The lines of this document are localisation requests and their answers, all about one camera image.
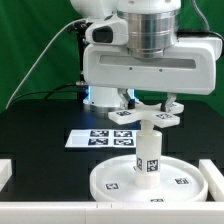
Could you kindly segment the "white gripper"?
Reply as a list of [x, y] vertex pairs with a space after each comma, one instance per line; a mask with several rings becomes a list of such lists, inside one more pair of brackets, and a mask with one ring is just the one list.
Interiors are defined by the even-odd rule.
[[91, 44], [84, 52], [84, 78], [91, 86], [119, 88], [122, 109], [135, 108], [127, 89], [167, 92], [160, 110], [170, 112], [176, 93], [208, 95], [215, 89], [221, 52], [222, 41], [215, 37], [181, 38], [157, 59], [134, 58], [121, 46]]

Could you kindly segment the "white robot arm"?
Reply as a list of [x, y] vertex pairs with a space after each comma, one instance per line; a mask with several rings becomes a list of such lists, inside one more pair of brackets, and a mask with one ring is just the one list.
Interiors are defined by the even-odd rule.
[[83, 55], [91, 86], [207, 95], [224, 43], [179, 29], [181, 0], [70, 0], [87, 17]]

